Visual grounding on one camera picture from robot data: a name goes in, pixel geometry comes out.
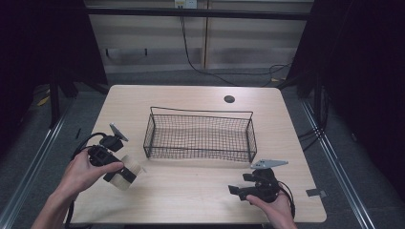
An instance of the table top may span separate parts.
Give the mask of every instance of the table top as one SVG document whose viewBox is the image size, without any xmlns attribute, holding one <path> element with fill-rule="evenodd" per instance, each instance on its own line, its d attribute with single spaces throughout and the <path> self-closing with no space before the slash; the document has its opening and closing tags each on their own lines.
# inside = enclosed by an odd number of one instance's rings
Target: table top
<svg viewBox="0 0 405 229">
<path fill-rule="evenodd" d="M 232 95 L 233 103 L 224 98 Z M 321 199 L 308 197 L 315 189 L 309 166 L 279 90 L 270 88 L 197 86 L 114 86 L 102 107 L 95 132 L 111 134 L 114 122 L 129 138 L 115 153 L 133 156 L 144 171 L 126 191 L 98 180 L 75 202 L 72 223 L 266 223 L 266 215 L 247 201 L 230 195 L 228 185 L 250 187 L 242 175 L 248 162 L 222 159 L 147 158 L 143 140 L 150 107 L 204 111 L 251 111 L 259 159 L 287 160 L 274 167 L 276 178 L 291 189 L 298 222 L 322 222 Z M 96 144 L 99 139 L 90 141 Z"/>
</svg>

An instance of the black wire basket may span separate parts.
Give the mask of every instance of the black wire basket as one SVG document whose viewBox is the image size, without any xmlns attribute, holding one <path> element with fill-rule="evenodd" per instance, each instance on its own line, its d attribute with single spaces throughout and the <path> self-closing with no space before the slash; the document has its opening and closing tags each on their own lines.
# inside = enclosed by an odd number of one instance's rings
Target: black wire basket
<svg viewBox="0 0 405 229">
<path fill-rule="evenodd" d="M 143 149 L 148 158 L 252 162 L 257 154 L 252 116 L 253 112 L 151 107 Z"/>
</svg>

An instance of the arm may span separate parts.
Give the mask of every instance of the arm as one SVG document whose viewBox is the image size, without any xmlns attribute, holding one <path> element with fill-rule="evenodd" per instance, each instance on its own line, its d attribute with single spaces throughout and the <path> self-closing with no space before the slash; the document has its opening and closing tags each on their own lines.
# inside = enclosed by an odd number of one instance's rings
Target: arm
<svg viewBox="0 0 405 229">
<path fill-rule="evenodd" d="M 101 176 L 122 169 L 122 162 L 95 167 L 89 162 L 87 150 L 78 154 L 32 225 L 32 229 L 61 228 L 69 206 L 78 194 L 90 188 Z"/>
<path fill-rule="evenodd" d="M 286 194 L 279 192 L 278 197 L 274 202 L 267 203 L 261 199 L 248 195 L 247 201 L 262 209 L 270 221 L 271 225 L 276 229 L 296 229 L 294 219 L 291 215 L 289 202 Z"/>
</svg>

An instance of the circular hole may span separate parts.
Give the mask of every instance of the circular hole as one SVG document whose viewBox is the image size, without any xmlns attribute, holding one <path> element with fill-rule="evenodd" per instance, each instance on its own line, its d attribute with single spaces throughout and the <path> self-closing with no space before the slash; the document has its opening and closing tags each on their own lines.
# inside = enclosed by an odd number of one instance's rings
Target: circular hole
<svg viewBox="0 0 405 229">
<path fill-rule="evenodd" d="M 225 100 L 225 102 L 227 102 L 227 103 L 233 103 L 233 102 L 235 102 L 235 97 L 232 96 L 232 95 L 227 95 L 227 96 L 224 98 L 224 100 Z"/>
</svg>

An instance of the hand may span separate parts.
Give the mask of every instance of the hand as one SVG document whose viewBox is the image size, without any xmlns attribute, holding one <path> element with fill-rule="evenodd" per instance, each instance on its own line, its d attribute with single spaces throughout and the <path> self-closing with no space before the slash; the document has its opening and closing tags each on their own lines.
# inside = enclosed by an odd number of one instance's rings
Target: hand
<svg viewBox="0 0 405 229">
<path fill-rule="evenodd" d="M 292 218 L 291 209 L 289 207 L 288 197 L 282 191 L 278 197 L 271 203 L 262 201 L 261 199 L 248 195 L 246 200 L 251 204 L 262 209 L 270 221 L 271 225 L 276 229 L 292 229 L 297 228 L 294 219 Z"/>
<path fill-rule="evenodd" d="M 93 166 L 89 161 L 86 150 L 80 152 L 68 165 L 65 174 L 56 188 L 56 192 L 62 192 L 65 197 L 76 196 L 90 188 L 101 176 L 123 168 L 122 162 L 114 162 L 101 167 Z"/>
</svg>

